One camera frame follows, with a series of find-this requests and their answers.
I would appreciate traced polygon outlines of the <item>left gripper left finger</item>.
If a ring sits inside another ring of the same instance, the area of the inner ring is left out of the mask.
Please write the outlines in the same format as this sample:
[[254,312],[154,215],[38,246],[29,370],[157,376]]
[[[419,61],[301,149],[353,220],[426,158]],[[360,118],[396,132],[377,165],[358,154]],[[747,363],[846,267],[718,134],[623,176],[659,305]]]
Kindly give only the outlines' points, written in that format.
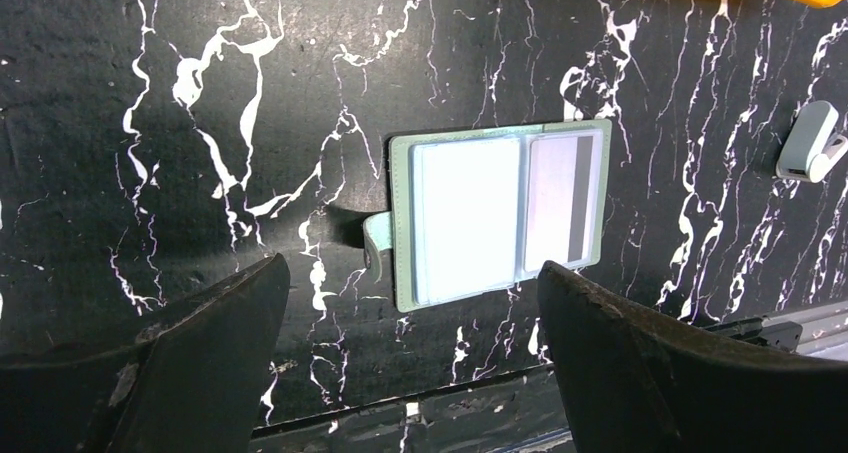
[[283,323],[281,255],[73,343],[1,359],[5,452],[244,452]]

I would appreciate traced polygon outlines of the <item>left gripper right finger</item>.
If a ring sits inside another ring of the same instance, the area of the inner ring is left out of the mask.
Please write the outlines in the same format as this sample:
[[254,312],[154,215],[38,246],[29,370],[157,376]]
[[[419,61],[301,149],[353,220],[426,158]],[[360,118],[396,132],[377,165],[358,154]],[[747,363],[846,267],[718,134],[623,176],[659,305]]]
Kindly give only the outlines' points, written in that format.
[[843,452],[847,365],[698,328],[552,261],[540,322],[580,452]]

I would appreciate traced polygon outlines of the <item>white magnetic stripe card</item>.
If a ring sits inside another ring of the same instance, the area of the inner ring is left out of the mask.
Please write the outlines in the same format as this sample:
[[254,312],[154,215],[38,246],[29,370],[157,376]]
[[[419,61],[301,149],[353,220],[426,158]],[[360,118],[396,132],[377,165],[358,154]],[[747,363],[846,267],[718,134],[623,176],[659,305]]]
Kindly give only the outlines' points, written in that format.
[[547,261],[589,263],[594,146],[591,135],[545,136],[530,143],[526,272],[539,271]]

